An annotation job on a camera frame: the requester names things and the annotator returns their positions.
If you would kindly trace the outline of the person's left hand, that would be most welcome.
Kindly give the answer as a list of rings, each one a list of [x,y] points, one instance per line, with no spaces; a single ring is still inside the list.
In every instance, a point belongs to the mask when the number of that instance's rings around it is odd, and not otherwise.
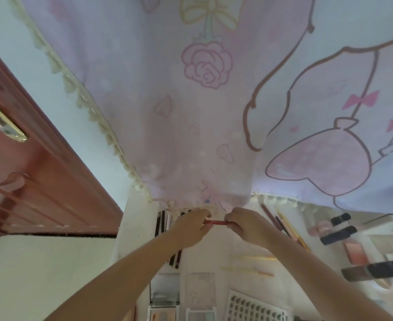
[[[175,252],[194,246],[206,236],[206,234],[195,235],[190,230],[190,211],[175,221],[167,232],[167,235],[171,239],[171,244]]]

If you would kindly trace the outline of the person's right hand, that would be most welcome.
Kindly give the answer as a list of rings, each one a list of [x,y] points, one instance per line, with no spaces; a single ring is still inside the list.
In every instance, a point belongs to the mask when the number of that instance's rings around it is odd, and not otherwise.
[[[235,232],[242,240],[268,249],[269,242],[281,233],[266,218],[256,211],[247,209],[247,231]]]

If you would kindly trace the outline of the person's left forearm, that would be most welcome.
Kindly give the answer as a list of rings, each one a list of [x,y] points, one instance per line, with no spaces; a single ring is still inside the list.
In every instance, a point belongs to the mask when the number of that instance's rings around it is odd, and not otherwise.
[[[83,286],[44,321],[121,321],[178,251],[177,233],[162,233]]]

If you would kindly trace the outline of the person's right forearm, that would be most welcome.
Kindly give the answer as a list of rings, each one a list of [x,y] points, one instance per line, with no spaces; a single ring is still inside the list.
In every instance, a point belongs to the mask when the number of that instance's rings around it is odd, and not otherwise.
[[[393,321],[392,316],[312,253],[274,229],[267,248],[289,271],[324,321]]]

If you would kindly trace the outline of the cream makeup stick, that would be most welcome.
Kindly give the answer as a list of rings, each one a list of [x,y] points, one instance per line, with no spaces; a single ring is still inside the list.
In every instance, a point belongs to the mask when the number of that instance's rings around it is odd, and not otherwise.
[[[255,274],[258,276],[269,277],[269,278],[275,276],[274,274],[266,271],[250,269],[250,268],[236,268],[236,267],[234,268],[234,267],[221,266],[220,270],[230,273]]]
[[[261,261],[277,261],[278,259],[272,255],[246,255],[246,254],[239,254],[239,255],[230,255],[231,259],[235,260],[261,260]]]

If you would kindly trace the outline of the yellow makeup pencil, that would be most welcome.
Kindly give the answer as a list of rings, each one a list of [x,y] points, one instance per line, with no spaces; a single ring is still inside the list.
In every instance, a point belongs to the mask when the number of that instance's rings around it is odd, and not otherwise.
[[[279,224],[282,226],[283,230],[286,232],[286,234],[289,235],[289,237],[299,244],[301,247],[306,249],[308,252],[311,252],[311,249],[309,246],[303,241],[302,237],[298,234],[298,232],[295,230],[294,226],[288,221],[288,219],[285,217],[285,215],[279,210],[279,208],[276,207],[276,214],[278,217]]]

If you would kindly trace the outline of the open glitter lid eyeshadow palette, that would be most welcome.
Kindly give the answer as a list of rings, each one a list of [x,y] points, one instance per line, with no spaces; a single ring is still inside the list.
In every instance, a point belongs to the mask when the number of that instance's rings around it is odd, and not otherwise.
[[[184,303],[185,321],[217,321],[215,274],[188,274]]]

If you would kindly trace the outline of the open mirrored eyeshadow palette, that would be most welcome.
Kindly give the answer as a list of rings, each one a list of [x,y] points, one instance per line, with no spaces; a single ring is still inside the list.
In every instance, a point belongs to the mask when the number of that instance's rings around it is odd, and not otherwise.
[[[150,282],[147,321],[179,321],[180,274],[156,274]]]

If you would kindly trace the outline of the pink round makeup jar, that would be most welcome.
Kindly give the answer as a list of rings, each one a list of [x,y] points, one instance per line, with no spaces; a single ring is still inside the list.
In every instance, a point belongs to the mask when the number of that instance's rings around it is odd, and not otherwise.
[[[324,220],[324,221],[317,223],[316,225],[314,225],[312,227],[309,227],[307,229],[307,232],[311,237],[320,238],[320,237],[323,237],[323,236],[327,235],[328,233],[330,233],[332,228],[333,228],[333,225],[332,225],[331,221]]]

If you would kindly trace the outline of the white false nail tray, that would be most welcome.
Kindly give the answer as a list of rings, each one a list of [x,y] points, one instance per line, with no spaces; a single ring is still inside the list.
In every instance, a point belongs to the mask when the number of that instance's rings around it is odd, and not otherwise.
[[[224,321],[294,321],[288,310],[229,290]]]

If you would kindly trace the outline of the long black lipstick tube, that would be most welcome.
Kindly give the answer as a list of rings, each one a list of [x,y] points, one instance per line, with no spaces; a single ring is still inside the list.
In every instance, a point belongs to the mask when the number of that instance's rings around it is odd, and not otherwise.
[[[346,240],[357,232],[358,229],[355,226],[348,226],[320,237],[320,241],[323,245],[328,246],[330,244]]]

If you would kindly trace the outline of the small black lipstick tube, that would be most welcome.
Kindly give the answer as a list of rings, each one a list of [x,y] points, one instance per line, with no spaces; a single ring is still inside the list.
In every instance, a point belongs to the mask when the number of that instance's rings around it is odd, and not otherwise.
[[[351,219],[351,215],[349,213],[342,213],[341,215],[335,216],[330,219],[332,226],[337,226],[342,224],[343,222],[349,221]]]

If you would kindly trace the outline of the pink cartoon print curtain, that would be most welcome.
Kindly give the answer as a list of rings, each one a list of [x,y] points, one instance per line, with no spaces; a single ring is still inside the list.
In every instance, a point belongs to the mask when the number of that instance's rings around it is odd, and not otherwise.
[[[135,188],[393,214],[393,0],[8,0]]]

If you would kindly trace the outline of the pink blush compact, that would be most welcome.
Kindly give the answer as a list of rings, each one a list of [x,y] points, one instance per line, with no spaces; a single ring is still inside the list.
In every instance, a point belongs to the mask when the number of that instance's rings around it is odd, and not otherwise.
[[[343,247],[352,266],[365,266],[370,264],[370,259],[360,242],[348,239],[343,242]]]

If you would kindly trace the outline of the reddish brown wooden door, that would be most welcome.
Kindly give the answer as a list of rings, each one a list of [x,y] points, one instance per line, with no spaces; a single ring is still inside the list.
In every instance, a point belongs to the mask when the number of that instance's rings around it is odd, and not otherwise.
[[[0,132],[0,237],[116,237],[119,206],[1,58],[0,110],[28,136]]]

